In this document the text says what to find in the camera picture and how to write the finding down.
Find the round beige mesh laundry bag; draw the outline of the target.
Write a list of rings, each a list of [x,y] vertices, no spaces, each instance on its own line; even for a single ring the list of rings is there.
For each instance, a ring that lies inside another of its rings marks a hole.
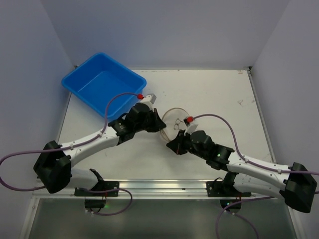
[[[170,142],[177,136],[179,130],[185,130],[186,124],[183,120],[188,116],[189,113],[180,107],[167,110],[161,118],[166,124],[166,128],[160,131],[162,139],[166,142]]]

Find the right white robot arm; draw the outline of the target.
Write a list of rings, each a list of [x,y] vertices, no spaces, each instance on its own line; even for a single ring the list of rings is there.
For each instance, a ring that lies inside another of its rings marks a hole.
[[[238,151],[216,144],[204,131],[179,131],[167,147],[177,155],[193,154],[211,168],[226,171],[225,193],[257,193],[282,199],[303,213],[312,208],[317,182],[300,163],[280,165],[255,158],[241,158]]]

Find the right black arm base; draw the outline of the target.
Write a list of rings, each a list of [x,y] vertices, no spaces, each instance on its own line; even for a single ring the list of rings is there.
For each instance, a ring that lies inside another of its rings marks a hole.
[[[206,182],[206,191],[208,197],[230,197],[234,199],[221,199],[220,206],[224,209],[226,206],[240,201],[242,197],[251,197],[250,192],[241,193],[234,187],[234,180],[238,173],[227,172],[224,179],[221,177],[213,181]]]

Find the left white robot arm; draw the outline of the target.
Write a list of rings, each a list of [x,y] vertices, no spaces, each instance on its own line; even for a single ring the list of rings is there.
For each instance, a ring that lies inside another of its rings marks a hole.
[[[106,129],[98,131],[94,140],[86,136],[65,144],[47,143],[33,169],[50,194],[64,188],[101,193],[107,189],[102,176],[95,169],[80,170],[75,165],[101,150],[133,139],[140,131],[159,132],[164,128],[166,124],[156,109],[137,103],[128,113],[108,123]]]

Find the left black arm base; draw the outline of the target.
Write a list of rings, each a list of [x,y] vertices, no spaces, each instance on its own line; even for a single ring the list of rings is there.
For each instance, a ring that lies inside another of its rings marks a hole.
[[[113,216],[123,212],[125,209],[115,213],[101,213],[100,210],[106,205],[107,197],[117,197],[120,191],[119,181],[105,181],[95,170],[75,170],[75,178],[71,183],[75,183],[74,195],[77,197],[101,197],[102,199],[85,199],[84,207],[91,214],[99,216]]]

